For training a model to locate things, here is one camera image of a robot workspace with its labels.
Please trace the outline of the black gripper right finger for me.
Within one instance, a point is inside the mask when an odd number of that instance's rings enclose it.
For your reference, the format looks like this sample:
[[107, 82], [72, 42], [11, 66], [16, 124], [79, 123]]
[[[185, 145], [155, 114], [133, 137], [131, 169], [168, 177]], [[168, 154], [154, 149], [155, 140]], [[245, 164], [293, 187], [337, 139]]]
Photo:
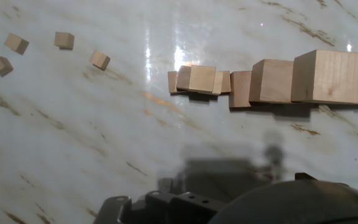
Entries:
[[316, 180], [316, 178], [305, 172], [297, 172], [295, 173], [295, 180]]

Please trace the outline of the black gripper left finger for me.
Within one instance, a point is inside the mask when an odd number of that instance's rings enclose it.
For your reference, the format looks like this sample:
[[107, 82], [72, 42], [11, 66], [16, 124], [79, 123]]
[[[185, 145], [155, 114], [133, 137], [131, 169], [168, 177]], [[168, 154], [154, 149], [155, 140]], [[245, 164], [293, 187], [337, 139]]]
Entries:
[[106, 199], [93, 223], [204, 224], [225, 206], [223, 202], [191, 192], [175, 195], [151, 191], [135, 203], [128, 196]]

